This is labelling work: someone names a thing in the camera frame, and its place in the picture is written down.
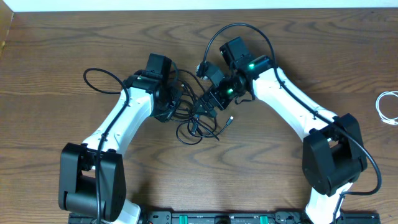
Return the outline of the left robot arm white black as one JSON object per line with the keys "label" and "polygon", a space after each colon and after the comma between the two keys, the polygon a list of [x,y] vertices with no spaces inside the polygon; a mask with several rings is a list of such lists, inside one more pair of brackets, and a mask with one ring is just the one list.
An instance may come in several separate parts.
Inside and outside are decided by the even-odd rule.
{"label": "left robot arm white black", "polygon": [[110,114],[81,144],[67,143],[60,155],[58,206],[69,223],[140,223],[142,208],[127,199],[123,157],[141,124],[174,115],[181,97],[175,63],[151,53],[146,68],[118,81],[122,90]]}

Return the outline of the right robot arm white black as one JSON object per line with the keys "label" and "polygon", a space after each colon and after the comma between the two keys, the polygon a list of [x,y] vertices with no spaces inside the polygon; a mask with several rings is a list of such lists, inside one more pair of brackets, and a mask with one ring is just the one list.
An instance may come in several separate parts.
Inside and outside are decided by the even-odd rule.
{"label": "right robot arm white black", "polygon": [[303,142],[302,170],[311,185],[305,214],[311,223],[336,223],[345,195],[368,167],[359,123],[351,114],[338,116],[296,87],[270,57],[255,57],[242,38],[220,47],[231,70],[203,61],[197,76],[212,86],[195,105],[196,114],[216,116],[236,98],[250,93],[290,125]]}

